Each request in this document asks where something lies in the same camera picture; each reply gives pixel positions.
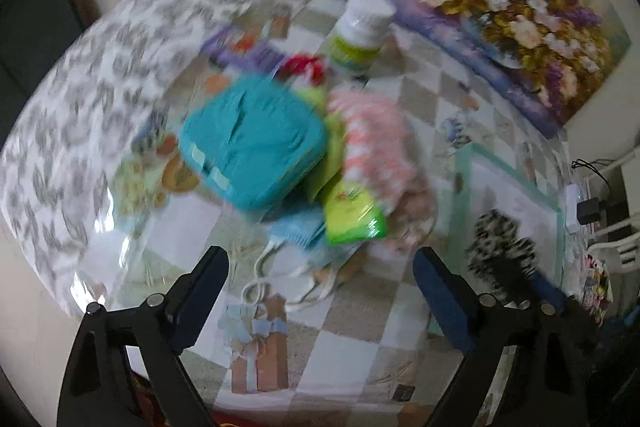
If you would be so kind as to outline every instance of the green label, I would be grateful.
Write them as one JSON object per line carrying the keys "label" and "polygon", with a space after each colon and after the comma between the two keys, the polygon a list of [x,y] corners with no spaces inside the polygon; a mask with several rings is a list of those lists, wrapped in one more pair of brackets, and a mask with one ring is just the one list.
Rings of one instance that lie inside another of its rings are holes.
{"label": "green label", "polygon": [[334,36],[329,47],[331,60],[350,70],[368,69],[379,51],[380,48],[359,48],[338,35]]}

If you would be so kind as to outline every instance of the red object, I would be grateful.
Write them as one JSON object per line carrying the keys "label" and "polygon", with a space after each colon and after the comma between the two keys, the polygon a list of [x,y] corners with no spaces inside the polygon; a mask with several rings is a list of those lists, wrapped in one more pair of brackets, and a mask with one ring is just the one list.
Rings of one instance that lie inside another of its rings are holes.
{"label": "red object", "polygon": [[175,137],[175,134],[169,133],[156,149],[156,154],[158,156],[169,156],[175,151],[176,147],[178,147],[178,139]]}
{"label": "red object", "polygon": [[322,57],[313,57],[299,53],[293,55],[280,68],[285,74],[306,74],[312,86],[320,86],[324,82],[326,68],[322,63]]}

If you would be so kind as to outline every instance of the power adapter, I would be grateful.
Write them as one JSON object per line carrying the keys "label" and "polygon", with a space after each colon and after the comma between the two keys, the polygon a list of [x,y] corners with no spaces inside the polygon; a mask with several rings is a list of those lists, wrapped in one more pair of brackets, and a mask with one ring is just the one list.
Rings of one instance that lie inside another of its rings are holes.
{"label": "power adapter", "polygon": [[588,225],[600,220],[600,208],[604,205],[604,202],[598,198],[591,198],[590,200],[581,201],[578,203],[576,214],[578,217],[578,223],[581,225]]}

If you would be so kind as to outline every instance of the floor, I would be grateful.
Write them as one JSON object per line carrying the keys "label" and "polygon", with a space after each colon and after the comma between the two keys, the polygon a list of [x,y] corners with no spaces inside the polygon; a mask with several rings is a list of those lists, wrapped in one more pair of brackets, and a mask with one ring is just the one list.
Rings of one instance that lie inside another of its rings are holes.
{"label": "floor", "polygon": [[42,427],[58,395],[78,324],[51,298],[0,217],[0,365]]}

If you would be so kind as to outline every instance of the pink knitted cloth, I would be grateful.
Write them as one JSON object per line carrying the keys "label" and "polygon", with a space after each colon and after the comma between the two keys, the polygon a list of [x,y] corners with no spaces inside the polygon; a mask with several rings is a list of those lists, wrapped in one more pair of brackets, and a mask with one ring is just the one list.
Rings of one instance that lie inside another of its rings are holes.
{"label": "pink knitted cloth", "polygon": [[343,179],[364,186],[390,214],[416,175],[402,112],[386,96],[349,89],[334,89],[328,110],[340,112],[346,128]]}

